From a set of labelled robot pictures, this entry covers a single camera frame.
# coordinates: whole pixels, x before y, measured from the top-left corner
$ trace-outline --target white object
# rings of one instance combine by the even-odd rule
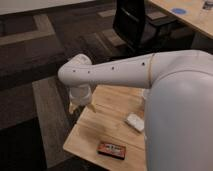
[[[138,132],[144,130],[144,121],[138,115],[130,113],[126,118],[126,123],[135,128]]]
[[[71,5],[92,0],[0,0],[0,15]]]
[[[145,107],[148,171],[212,171],[213,55],[187,50],[99,65],[70,61],[58,76],[71,87],[111,84],[150,88]]]

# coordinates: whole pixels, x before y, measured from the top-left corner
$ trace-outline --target floor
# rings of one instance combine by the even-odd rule
[[[0,22],[0,168],[103,170],[62,149],[82,108],[69,114],[56,74],[79,53],[94,64],[132,54],[112,29],[115,7],[99,0]]]

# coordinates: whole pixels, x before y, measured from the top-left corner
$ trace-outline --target white remote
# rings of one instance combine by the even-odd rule
[[[144,121],[138,115],[130,113],[126,118],[126,123],[135,128],[137,131],[142,132],[144,130]]]

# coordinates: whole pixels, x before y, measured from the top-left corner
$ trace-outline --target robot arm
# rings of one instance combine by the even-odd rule
[[[90,85],[151,88],[176,58],[187,56],[197,56],[197,51],[153,53],[98,65],[92,65],[87,56],[79,54],[60,68],[58,77],[70,87],[71,102],[85,106],[92,100]]]

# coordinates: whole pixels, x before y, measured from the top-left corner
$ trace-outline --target desk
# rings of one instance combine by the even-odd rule
[[[108,170],[145,171],[144,135],[124,123],[129,112],[143,117],[141,92],[138,88],[98,86],[93,94],[97,112],[84,109],[63,148]],[[126,146],[125,160],[98,154],[101,140]]]
[[[196,31],[213,39],[213,10],[208,11],[206,16],[200,13],[203,0],[148,0],[151,4],[165,10],[166,12],[176,16],[179,20],[194,28]],[[182,8],[187,11],[186,14],[175,14],[171,10],[173,8]]]

